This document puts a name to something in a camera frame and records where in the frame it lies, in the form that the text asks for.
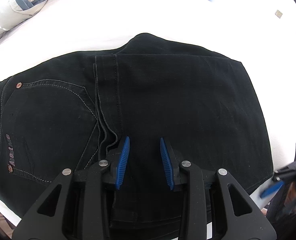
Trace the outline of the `black denim pants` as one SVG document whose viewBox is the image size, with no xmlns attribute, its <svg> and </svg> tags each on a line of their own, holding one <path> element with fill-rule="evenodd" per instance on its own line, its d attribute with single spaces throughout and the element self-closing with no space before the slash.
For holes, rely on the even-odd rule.
<svg viewBox="0 0 296 240">
<path fill-rule="evenodd" d="M 247 71 L 205 48 L 140 34 L 0 82 L 0 200 L 21 219 L 13 239 L 206 239 L 208 224 L 215 239 L 276 239 L 250 197 L 272 173 Z"/>
</svg>

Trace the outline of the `white bed sheet mattress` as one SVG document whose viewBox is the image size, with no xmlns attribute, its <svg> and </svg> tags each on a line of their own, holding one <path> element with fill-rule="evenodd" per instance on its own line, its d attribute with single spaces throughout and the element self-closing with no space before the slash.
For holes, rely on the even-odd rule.
<svg viewBox="0 0 296 240">
<path fill-rule="evenodd" d="M 119 48 L 139 33 L 195 44 L 242 62 L 264 113 L 273 166 L 293 161 L 294 0 L 48 0 L 0 39 L 0 81 L 73 51 Z"/>
</svg>

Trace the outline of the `white wall socket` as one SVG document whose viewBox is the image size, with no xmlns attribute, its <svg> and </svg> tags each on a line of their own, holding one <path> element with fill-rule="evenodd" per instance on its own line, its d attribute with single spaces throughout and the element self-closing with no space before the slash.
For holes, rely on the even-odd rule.
<svg viewBox="0 0 296 240">
<path fill-rule="evenodd" d="M 279 10 L 277 10 L 276 13 L 275 13 L 275 15 L 276 15 L 278 18 L 281 18 L 283 14 L 282 14 Z"/>
</svg>

